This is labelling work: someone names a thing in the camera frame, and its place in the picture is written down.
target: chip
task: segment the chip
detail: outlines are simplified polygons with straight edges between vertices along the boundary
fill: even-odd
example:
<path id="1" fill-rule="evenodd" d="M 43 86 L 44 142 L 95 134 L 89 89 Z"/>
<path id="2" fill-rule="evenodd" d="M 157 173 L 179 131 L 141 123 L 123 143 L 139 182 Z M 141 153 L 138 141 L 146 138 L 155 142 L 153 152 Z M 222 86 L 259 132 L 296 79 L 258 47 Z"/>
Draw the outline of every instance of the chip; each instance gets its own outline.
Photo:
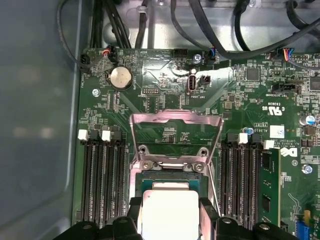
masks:
<path id="1" fill-rule="evenodd" d="M 262 196 L 262 207 L 265 211 L 270 212 L 270 198 L 265 195 Z"/>
<path id="2" fill-rule="evenodd" d="M 249 81 L 259 81 L 259 68 L 247 68 L 246 79 Z"/>
<path id="3" fill-rule="evenodd" d="M 320 91 L 320 76 L 310 77 L 310 91 Z"/>
<path id="4" fill-rule="evenodd" d="M 308 146 L 308 140 L 307 139 L 301 139 L 301 147 L 306 148 Z"/>
<path id="5" fill-rule="evenodd" d="M 222 117 L 224 118 L 224 119 L 231 119 L 231 117 L 232 117 L 232 112 L 230 112 L 230 111 L 227 111 L 227 112 L 224 112 L 223 114 L 222 114 Z"/>
<path id="6" fill-rule="evenodd" d="M 271 169 L 271 154 L 267 152 L 262 153 L 262 167 Z"/>
<path id="7" fill-rule="evenodd" d="M 312 136 L 317 133 L 317 128 L 315 126 L 305 126 L 303 128 L 304 135 Z"/>
<path id="8" fill-rule="evenodd" d="M 232 101 L 225 101 L 224 109 L 232 109 Z"/>

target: screw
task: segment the screw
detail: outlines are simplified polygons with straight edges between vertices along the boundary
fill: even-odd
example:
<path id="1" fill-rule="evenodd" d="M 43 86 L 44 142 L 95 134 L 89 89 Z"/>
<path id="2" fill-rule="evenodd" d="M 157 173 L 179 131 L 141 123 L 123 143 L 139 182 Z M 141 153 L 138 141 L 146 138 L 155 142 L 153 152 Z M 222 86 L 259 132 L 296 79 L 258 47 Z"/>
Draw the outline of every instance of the screw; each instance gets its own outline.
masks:
<path id="1" fill-rule="evenodd" d="M 142 164 L 142 168 L 144 170 L 149 170 L 149 169 L 152 168 L 152 166 L 153 166 L 153 164 L 150 164 L 150 162 L 145 162 L 145 163 Z"/>
<path id="2" fill-rule="evenodd" d="M 196 163 L 196 164 L 194 165 L 194 170 L 195 170 L 196 172 L 202 172 L 202 171 L 204 170 L 204 165 L 203 165 L 201 162 Z"/>
<path id="3" fill-rule="evenodd" d="M 82 228 L 83 229 L 90 229 L 90 228 L 92 228 L 92 226 L 91 225 L 84 225 Z"/>
<path id="4" fill-rule="evenodd" d="M 270 230 L 270 227 L 268 225 L 265 225 L 265 224 L 260 224 L 259 226 L 260 228 L 262 228 L 263 230 Z"/>
<path id="5" fill-rule="evenodd" d="M 92 90 L 92 96 L 99 97 L 100 96 L 100 90 L 95 88 Z"/>
<path id="6" fill-rule="evenodd" d="M 310 166 L 309 164 L 305 164 L 302 166 L 302 172 L 304 174 L 311 174 L 313 171 L 312 166 Z"/>
<path id="7" fill-rule="evenodd" d="M 250 0 L 249 7 L 254 7 L 256 5 L 256 0 Z"/>
<path id="8" fill-rule="evenodd" d="M 196 54 L 193 56 L 193 62 L 195 64 L 200 64 L 202 61 L 202 56 L 200 54 Z"/>
<path id="9" fill-rule="evenodd" d="M 229 218 L 223 218 L 222 221 L 225 223 L 225 224 L 230 224 L 231 223 L 231 220 Z"/>

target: metal socket lever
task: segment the metal socket lever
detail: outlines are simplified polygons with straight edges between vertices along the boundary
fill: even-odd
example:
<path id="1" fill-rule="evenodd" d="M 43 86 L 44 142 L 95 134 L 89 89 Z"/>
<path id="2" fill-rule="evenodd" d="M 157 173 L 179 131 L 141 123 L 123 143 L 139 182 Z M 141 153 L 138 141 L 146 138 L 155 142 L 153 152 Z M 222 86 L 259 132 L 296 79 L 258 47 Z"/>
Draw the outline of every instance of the metal socket lever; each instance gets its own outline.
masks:
<path id="1" fill-rule="evenodd" d="M 213 144 L 211 149 L 207 153 L 202 154 L 200 151 L 196 156 L 182 155 L 180 157 L 168 157 L 164 154 L 149 154 L 146 152 L 141 152 L 141 146 L 138 146 L 136 138 L 136 128 L 135 125 L 141 123 L 159 123 L 165 124 L 169 120 L 183 120 L 185 124 L 195 124 L 195 125 L 211 125 L 218 128 L 217 134 L 214 136 Z M 214 151 L 216 149 L 218 139 L 221 135 L 224 120 L 220 116 L 206 116 L 198 115 L 196 112 L 189 110 L 164 110 L 158 113 L 134 113 L 130 116 L 130 128 L 133 138 L 133 144 L 135 149 L 135 161 L 152 161 L 161 162 L 164 164 L 192 164 L 195 162 L 202 162 L 209 164 L 213 157 Z"/>

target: integrated circuit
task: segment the integrated circuit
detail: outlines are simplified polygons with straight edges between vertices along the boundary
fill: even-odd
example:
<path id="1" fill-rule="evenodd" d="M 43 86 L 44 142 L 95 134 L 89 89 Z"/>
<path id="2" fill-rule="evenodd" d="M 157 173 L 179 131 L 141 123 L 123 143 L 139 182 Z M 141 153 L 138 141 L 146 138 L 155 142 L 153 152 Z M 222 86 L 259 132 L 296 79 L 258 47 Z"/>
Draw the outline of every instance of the integrated circuit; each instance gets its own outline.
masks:
<path id="1" fill-rule="evenodd" d="M 225 101 L 224 109 L 232 109 L 232 101 Z"/>
<path id="2" fill-rule="evenodd" d="M 271 169 L 271 155 L 269 153 L 262 153 L 262 167 L 265 169 Z"/>
<path id="3" fill-rule="evenodd" d="M 310 91 L 320 91 L 320 76 L 310 77 Z"/>
<path id="4" fill-rule="evenodd" d="M 262 208 L 268 213 L 270 212 L 270 198 L 265 195 L 262 196 Z"/>
<path id="5" fill-rule="evenodd" d="M 259 68 L 247 68 L 246 79 L 249 81 L 259 81 L 260 79 Z"/>

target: white label sticker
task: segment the white label sticker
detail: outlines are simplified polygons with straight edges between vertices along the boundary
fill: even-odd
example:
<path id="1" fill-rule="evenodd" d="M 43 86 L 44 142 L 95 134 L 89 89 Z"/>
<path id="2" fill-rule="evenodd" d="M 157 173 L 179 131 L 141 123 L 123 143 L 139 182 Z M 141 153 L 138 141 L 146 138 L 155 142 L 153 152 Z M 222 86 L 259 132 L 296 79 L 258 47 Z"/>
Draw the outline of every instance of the white label sticker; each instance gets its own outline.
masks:
<path id="1" fill-rule="evenodd" d="M 270 138 L 271 139 L 284 139 L 285 126 L 283 125 L 270 125 Z"/>

